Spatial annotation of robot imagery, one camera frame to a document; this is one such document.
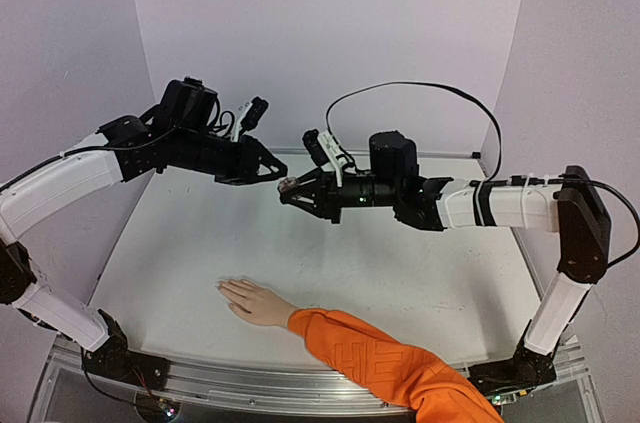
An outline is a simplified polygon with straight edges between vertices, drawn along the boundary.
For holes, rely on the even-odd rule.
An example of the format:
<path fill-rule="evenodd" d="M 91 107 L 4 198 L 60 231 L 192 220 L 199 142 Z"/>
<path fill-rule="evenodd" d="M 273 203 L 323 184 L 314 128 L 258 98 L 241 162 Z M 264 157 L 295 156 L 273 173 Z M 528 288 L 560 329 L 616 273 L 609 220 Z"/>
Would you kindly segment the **nail polish bottle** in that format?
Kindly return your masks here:
<path fill-rule="evenodd" d="M 286 177 L 279 181 L 278 191 L 280 194 L 289 192 L 299 186 L 299 180 L 296 177 Z"/>

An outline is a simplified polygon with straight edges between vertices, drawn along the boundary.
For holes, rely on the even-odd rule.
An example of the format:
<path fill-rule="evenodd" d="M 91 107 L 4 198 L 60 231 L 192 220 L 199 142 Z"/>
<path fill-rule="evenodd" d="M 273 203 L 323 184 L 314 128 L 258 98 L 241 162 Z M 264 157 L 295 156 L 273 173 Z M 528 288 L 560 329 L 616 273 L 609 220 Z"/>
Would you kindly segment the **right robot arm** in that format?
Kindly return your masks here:
<path fill-rule="evenodd" d="M 369 166 L 358 170 L 328 131 L 309 130 L 303 143 L 315 168 L 279 184 L 280 201 L 337 224 L 346 208 L 389 207 L 421 231 L 508 228 L 554 234 L 556 274 L 528 324 L 522 345 L 547 356 L 609 266 L 611 218 L 580 166 L 560 175 L 503 180 L 424 177 L 416 144 L 398 131 L 369 139 Z"/>

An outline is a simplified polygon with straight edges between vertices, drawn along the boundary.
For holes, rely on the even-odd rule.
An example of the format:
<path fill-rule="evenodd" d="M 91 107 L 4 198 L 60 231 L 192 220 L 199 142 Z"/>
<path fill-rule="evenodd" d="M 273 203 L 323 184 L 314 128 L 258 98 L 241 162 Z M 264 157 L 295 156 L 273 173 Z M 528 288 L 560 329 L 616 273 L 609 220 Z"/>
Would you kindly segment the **mannequin hand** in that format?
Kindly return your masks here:
<path fill-rule="evenodd" d="M 254 326 L 286 329 L 289 318 L 298 310 L 270 289 L 248 280 L 222 280 L 217 288 L 227 299 L 229 309 Z"/>

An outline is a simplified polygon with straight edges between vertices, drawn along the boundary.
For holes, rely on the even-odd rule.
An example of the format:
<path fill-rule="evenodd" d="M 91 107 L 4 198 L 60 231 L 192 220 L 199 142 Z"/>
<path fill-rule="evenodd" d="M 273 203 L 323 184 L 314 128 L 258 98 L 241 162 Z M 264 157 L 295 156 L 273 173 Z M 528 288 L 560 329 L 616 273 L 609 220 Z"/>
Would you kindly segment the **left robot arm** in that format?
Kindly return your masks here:
<path fill-rule="evenodd" d="M 251 136 L 269 107 L 260 97 L 237 112 L 216 91 L 186 77 L 168 83 L 140 116 L 101 125 L 76 145 L 1 186 L 1 302 L 94 355 L 116 380 L 131 376 L 133 354 L 117 325 L 86 299 L 116 223 L 153 173 L 177 168 L 219 184 L 275 181 L 286 165 Z"/>

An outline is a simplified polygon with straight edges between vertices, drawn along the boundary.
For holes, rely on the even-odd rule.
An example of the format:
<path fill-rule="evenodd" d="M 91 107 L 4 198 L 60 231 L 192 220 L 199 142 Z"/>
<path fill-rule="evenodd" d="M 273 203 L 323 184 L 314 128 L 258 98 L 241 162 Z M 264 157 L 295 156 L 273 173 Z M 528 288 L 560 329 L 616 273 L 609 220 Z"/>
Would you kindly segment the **orange sleeve forearm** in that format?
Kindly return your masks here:
<path fill-rule="evenodd" d="M 418 422 L 500 422 L 469 381 L 435 354 L 403 344 L 337 310 L 302 309 L 288 329 L 316 359 L 380 400 L 415 412 Z"/>

